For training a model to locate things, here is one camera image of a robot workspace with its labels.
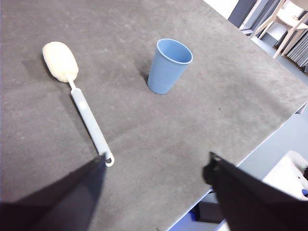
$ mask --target light blue handle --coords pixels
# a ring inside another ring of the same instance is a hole
[[[75,104],[79,110],[79,113],[89,131],[89,134],[91,135],[91,138],[93,140],[93,143],[96,147],[96,150],[99,155],[105,154],[105,159],[110,159],[110,163],[106,162],[106,165],[109,167],[111,166],[115,159],[113,157],[113,154],[111,153],[108,144],[105,140],[105,137],[103,136],[103,133],[98,126],[96,119],[94,118],[94,115],[83,96],[81,89],[75,88],[71,90],[71,95],[75,101]]]

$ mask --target blue object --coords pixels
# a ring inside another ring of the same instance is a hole
[[[149,73],[149,88],[157,94],[166,94],[192,59],[192,52],[182,43],[169,38],[160,39]]]
[[[302,193],[305,197],[308,197],[308,191],[306,189],[302,189]]]

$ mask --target wooden chair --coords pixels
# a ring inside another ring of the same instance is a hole
[[[279,46],[278,50],[274,54],[273,58],[276,58],[280,54],[281,50],[285,47],[285,45],[287,44],[287,42],[289,41],[289,39],[292,37],[294,33],[296,34],[293,36],[293,38],[291,39],[287,47],[282,52],[282,56],[288,53],[288,51],[294,46],[294,44],[296,43],[300,35],[303,33],[303,31],[305,29],[308,29],[308,25],[304,24],[304,22],[308,19],[308,13],[306,13],[299,20],[296,18],[296,16],[290,15],[288,11],[282,8],[286,2],[287,2],[286,0],[280,0],[273,14],[267,20],[265,20],[264,23],[262,23],[259,26],[259,28],[254,32],[253,35],[250,36],[252,38],[254,35],[258,34],[264,29],[261,35],[259,36],[259,39],[261,39],[265,35],[267,30],[270,28],[270,26],[273,25],[273,23],[277,19],[280,22],[283,22],[287,27],[288,34],[282,41],[281,45]],[[303,10],[308,10],[308,0],[292,0],[290,2],[291,4],[294,4],[302,8]]]

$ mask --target white sponge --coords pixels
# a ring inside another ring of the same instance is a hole
[[[76,79],[78,66],[73,53],[64,43],[47,43],[43,47],[43,57],[50,73],[60,82],[68,83],[67,78]]]

